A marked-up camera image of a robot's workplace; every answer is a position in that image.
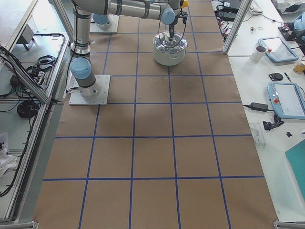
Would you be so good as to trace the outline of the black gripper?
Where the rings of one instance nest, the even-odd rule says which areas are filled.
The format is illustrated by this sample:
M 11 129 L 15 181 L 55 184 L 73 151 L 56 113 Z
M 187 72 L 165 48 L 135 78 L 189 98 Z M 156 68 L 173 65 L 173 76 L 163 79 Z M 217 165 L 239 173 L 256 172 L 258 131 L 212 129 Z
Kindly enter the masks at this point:
M 178 23 L 179 19 L 182 19 L 183 24 L 187 24 L 188 13 L 183 11 L 182 9 L 173 9 L 174 11 L 174 21 L 169 25 L 168 28 L 168 39 L 173 40 L 174 38 L 174 26 Z

